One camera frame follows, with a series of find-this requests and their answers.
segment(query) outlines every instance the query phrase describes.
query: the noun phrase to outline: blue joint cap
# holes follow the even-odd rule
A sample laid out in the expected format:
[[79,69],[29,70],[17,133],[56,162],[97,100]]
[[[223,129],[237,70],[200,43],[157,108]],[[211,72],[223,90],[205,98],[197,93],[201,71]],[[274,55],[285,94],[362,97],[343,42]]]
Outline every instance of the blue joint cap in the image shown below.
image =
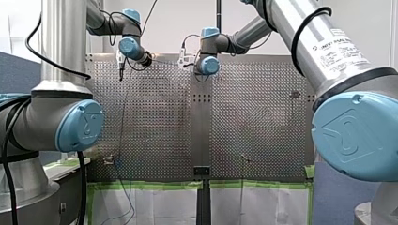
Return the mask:
[[205,27],[202,29],[202,38],[211,38],[220,34],[220,30],[217,27]]
[[315,112],[313,140],[337,171],[363,181],[398,181],[398,100],[371,92],[329,98]]
[[63,153],[81,152],[94,145],[100,136],[104,115],[94,100],[74,105],[62,119],[55,134],[55,146]]
[[240,2],[244,3],[244,4],[252,4],[253,0],[240,0]]
[[202,60],[200,66],[203,75],[213,75],[219,71],[220,62],[216,57],[209,56]]
[[138,23],[141,23],[141,15],[138,11],[131,9],[131,8],[125,8],[123,9],[123,13],[126,14],[129,18],[135,20]]
[[139,59],[140,45],[132,37],[123,37],[119,42],[119,50],[132,60]]

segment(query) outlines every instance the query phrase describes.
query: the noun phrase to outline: robotic arm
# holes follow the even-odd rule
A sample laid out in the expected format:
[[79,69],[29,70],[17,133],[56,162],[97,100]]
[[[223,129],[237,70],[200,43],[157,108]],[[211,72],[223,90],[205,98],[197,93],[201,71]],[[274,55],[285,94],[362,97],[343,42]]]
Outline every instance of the robotic arm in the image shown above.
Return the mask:
[[5,224],[59,224],[59,186],[47,179],[38,152],[82,152],[100,136],[104,114],[86,87],[86,29],[92,35],[122,35],[119,50],[126,57],[145,67],[152,62],[140,45],[140,15],[134,10],[105,18],[92,0],[42,0],[34,33],[40,24],[40,84],[30,96],[0,95],[0,221]]
[[194,67],[195,73],[216,74],[220,69],[218,53],[245,54],[255,42],[271,32],[267,23],[259,16],[232,36],[220,34],[216,27],[204,28],[201,35],[199,59]]
[[362,214],[372,208],[369,224],[397,224],[397,71],[372,65],[330,21],[331,8],[320,7],[314,0],[241,1],[253,5],[265,23],[248,25],[238,32],[236,36],[244,34],[234,36],[242,41],[238,45],[234,41],[228,44],[227,39],[233,38],[221,36],[217,29],[205,28],[196,73],[216,73],[216,54],[231,52],[226,46],[246,53],[239,47],[249,46],[269,29],[278,32],[298,73],[316,92],[312,134],[317,151],[340,173],[363,181],[386,182],[372,206],[361,208]]
[[105,18],[97,2],[88,0],[87,30],[89,33],[95,36],[121,35],[123,38],[119,43],[120,52],[144,67],[149,67],[152,64],[152,57],[141,46],[140,13],[126,8],[123,13],[113,12],[109,15],[109,18]]

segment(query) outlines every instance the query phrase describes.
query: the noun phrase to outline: wall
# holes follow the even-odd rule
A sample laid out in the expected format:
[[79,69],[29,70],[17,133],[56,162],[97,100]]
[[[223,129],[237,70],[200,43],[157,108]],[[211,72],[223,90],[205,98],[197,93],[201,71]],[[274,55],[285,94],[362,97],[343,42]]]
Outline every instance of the wall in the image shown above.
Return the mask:
[[377,66],[393,66],[396,0],[324,0],[333,22],[343,28],[362,53]]
[[[0,52],[40,63],[25,47],[25,39],[38,24],[41,0],[0,0]],[[30,45],[38,51],[40,29]],[[87,36],[87,51],[102,53],[102,37]]]
[[[101,0],[106,10],[135,8],[142,21],[153,0]],[[0,0],[0,52],[22,58],[38,59],[24,47],[24,39],[32,31],[40,13],[41,0]],[[334,10],[333,20],[354,40],[363,53],[376,65],[398,67],[397,0],[323,0]],[[215,26],[216,0],[159,0],[148,22],[143,44],[154,53],[177,53],[182,39],[188,34],[200,34],[205,26]],[[253,19],[257,13],[252,6],[239,0],[222,1],[222,31],[233,34]],[[109,41],[90,37],[87,50],[91,53],[112,52]],[[39,47],[38,36],[32,46]],[[199,41],[188,41],[189,52],[195,52]],[[289,54],[281,38],[273,34],[263,47],[250,51],[261,54]]]

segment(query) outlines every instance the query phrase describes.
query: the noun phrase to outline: perforated metal panel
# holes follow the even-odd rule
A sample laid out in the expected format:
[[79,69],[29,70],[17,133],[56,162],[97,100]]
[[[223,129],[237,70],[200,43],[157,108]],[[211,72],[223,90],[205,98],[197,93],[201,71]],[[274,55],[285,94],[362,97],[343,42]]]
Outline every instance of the perforated metal panel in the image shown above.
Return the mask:
[[286,57],[224,62],[213,80],[211,177],[302,180],[311,164],[308,89]]
[[[93,94],[106,117],[89,178],[192,179],[190,74],[154,62],[143,72],[127,69],[120,82],[113,55],[92,60]],[[105,165],[109,156],[115,165]]]
[[[290,57],[220,58],[220,74],[206,83],[180,70],[174,54],[126,70],[120,82],[114,55],[89,56],[106,114],[89,179],[192,180],[193,166],[209,165],[212,179],[304,180],[314,98]],[[116,166],[105,165],[109,156]]]

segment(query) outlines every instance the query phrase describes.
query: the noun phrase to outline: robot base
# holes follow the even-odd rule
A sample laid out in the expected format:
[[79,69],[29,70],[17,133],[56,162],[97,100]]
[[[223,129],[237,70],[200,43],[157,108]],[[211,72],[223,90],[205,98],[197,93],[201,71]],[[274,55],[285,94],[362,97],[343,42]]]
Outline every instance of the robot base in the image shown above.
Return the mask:
[[[20,202],[18,206],[19,224],[59,225],[60,216],[59,185],[51,182],[47,190],[36,198]],[[11,225],[11,209],[0,209],[1,224]]]
[[398,183],[385,182],[380,185],[372,202],[355,208],[355,225],[397,225]]

